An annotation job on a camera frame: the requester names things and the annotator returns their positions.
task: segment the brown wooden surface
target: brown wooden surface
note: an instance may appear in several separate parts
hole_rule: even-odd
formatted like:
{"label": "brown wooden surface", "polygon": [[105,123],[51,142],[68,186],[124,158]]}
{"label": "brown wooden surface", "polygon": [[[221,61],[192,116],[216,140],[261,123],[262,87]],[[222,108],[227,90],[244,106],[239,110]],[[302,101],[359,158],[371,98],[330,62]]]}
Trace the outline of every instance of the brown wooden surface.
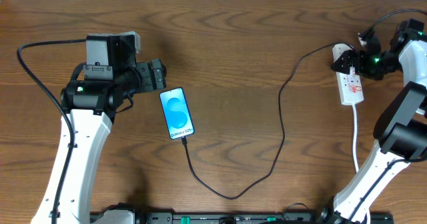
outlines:
{"label": "brown wooden surface", "polygon": [[[2,0],[0,3],[0,223],[28,223],[39,207],[57,152],[60,114],[19,66],[24,43],[137,31],[138,61],[162,59],[168,88],[182,86],[196,133],[188,138],[198,175],[237,195],[265,175],[282,138],[278,90],[295,62],[356,34],[384,14],[425,8],[422,0]],[[384,46],[399,15],[378,29]],[[31,70],[59,98],[84,44],[24,51]],[[242,198],[227,201],[191,176],[180,141],[167,134],[159,92],[135,97],[117,116],[92,196],[92,210],[118,202],[177,212],[283,211],[299,201],[321,207],[354,175],[352,111],[340,105],[331,50],[307,58],[282,95],[286,145],[274,174]],[[402,88],[402,74],[363,79],[359,160],[372,130]],[[396,223],[424,223],[425,164],[403,171],[373,204]]]}

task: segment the blue phone screen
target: blue phone screen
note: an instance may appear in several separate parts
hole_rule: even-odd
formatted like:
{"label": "blue phone screen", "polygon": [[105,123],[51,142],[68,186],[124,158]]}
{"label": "blue phone screen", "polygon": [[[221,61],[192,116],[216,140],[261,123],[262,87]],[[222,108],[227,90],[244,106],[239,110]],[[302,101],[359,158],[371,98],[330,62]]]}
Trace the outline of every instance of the blue phone screen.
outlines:
{"label": "blue phone screen", "polygon": [[160,93],[160,101],[171,139],[194,133],[193,122],[181,87]]}

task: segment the power outlet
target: power outlet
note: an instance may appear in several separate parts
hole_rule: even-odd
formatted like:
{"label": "power outlet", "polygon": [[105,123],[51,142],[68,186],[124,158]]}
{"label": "power outlet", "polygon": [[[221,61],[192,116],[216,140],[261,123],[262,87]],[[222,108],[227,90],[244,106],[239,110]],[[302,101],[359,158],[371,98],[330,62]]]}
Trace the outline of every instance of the power outlet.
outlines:
{"label": "power outlet", "polygon": [[[344,51],[350,48],[345,44],[337,44],[332,48],[334,61],[336,61]],[[360,82],[359,75],[355,74],[354,67],[350,68],[350,74],[336,73],[338,81],[338,90],[340,91],[341,104],[353,105],[360,103],[364,100],[362,83]]]}

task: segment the smartphone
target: smartphone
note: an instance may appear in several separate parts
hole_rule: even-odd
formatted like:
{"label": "smartphone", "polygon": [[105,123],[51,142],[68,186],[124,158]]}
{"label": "smartphone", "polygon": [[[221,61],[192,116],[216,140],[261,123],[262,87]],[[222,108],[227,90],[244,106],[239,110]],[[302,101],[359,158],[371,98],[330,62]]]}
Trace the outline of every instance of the smartphone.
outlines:
{"label": "smartphone", "polygon": [[184,90],[181,87],[160,93],[160,101],[171,139],[194,133],[193,121],[189,114]]}

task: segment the wood grain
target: wood grain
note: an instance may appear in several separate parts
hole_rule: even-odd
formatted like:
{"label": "wood grain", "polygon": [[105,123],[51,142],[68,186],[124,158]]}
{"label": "wood grain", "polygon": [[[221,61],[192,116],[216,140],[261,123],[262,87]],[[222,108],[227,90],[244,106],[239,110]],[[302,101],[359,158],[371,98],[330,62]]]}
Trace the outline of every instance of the wood grain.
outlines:
{"label": "wood grain", "polygon": [[[160,58],[168,88],[182,86],[196,128],[195,171],[225,195],[265,175],[282,138],[278,91],[295,62],[331,43],[356,45],[357,32],[384,14],[425,8],[424,0],[2,0],[0,3],[0,223],[28,223],[41,202],[57,152],[60,115],[16,59],[24,43],[137,31],[137,59]],[[378,34],[387,47],[401,14]],[[83,44],[25,50],[31,70],[59,97]],[[352,111],[340,105],[330,50],[308,57],[282,95],[286,145],[274,174],[242,198],[226,201],[197,183],[180,141],[171,141],[159,93],[135,97],[117,116],[93,189],[92,210],[118,202],[177,212],[283,211],[321,207],[350,181]],[[359,160],[372,130],[402,88],[402,74],[363,79]],[[425,164],[403,171],[374,203],[396,223],[423,223]]]}

